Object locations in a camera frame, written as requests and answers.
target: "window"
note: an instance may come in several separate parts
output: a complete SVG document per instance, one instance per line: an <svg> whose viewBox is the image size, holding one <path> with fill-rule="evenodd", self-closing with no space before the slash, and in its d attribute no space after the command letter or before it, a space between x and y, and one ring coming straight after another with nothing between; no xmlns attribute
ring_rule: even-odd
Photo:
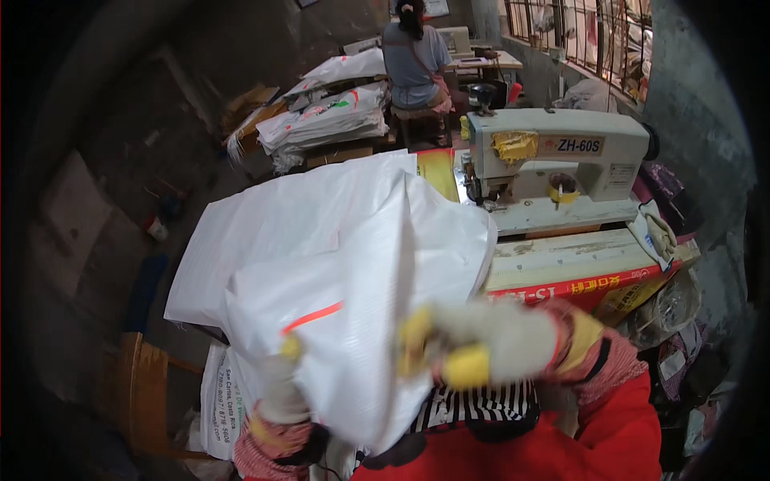
<svg viewBox="0 0 770 481"><path fill-rule="evenodd" d="M503 0L511 36L644 101L652 60L650 0Z"/></svg>

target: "sewing machine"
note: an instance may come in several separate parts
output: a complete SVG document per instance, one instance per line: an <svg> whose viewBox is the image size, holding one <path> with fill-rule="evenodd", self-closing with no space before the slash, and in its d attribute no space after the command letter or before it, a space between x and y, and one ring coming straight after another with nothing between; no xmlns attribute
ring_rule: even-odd
<svg viewBox="0 0 770 481"><path fill-rule="evenodd" d="M476 56L473 50L470 49L468 27L436 28L436 31L441 34L444 43L447 44L449 55L452 55L454 60Z"/></svg>
<svg viewBox="0 0 770 481"><path fill-rule="evenodd" d="M468 114L468 129L456 176L499 235L634 219L631 187L642 160L657 155L654 132L619 114L482 108Z"/></svg>

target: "wooden chair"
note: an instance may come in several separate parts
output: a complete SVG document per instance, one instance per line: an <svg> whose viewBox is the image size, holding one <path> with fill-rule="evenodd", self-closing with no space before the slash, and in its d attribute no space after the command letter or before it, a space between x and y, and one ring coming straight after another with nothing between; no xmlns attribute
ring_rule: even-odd
<svg viewBox="0 0 770 481"><path fill-rule="evenodd" d="M174 449L166 432L166 373L169 364L203 375L203 369L169 356L124 332L118 371L118 427L135 453L179 459L214 459L206 453Z"/></svg>

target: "stack of white bags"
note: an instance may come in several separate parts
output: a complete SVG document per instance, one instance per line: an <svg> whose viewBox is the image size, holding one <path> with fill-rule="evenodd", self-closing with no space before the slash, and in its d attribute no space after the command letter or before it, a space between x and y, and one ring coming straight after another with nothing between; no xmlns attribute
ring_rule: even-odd
<svg viewBox="0 0 770 481"><path fill-rule="evenodd" d="M291 112L256 126L259 142L265 153L273 157L276 172L286 173L301 164L302 151L311 147L385 135L387 125L383 110L390 100L387 82L364 85L321 98L326 95L320 90L324 85L377 75L385 75L385 61L379 48L329 58L303 75L302 81L281 98L312 92L307 96L310 104L300 110L292 108ZM240 159L237 144L232 144L228 144L231 157Z"/></svg>
<svg viewBox="0 0 770 481"><path fill-rule="evenodd" d="M417 175L417 156L387 152L287 175L213 202L166 302L168 320L221 328L201 385L202 443L232 459L263 392L260 366L282 329L303 345L296 383L340 439L381 453L407 430L432 382L397 379L400 320L425 302L478 292L497 227Z"/></svg>
<svg viewBox="0 0 770 481"><path fill-rule="evenodd" d="M302 163L305 149L385 135L387 96L382 81L326 97L299 112L284 112L256 125L259 143L273 156L276 172L286 173Z"/></svg>

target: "zh-60s label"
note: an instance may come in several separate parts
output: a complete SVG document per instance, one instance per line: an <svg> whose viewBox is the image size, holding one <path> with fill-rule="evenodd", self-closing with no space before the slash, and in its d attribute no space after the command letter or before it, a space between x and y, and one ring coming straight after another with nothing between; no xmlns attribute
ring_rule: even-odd
<svg viewBox="0 0 770 481"><path fill-rule="evenodd" d="M542 135L537 142L537 157L598 157L604 150L604 139L589 135Z"/></svg>

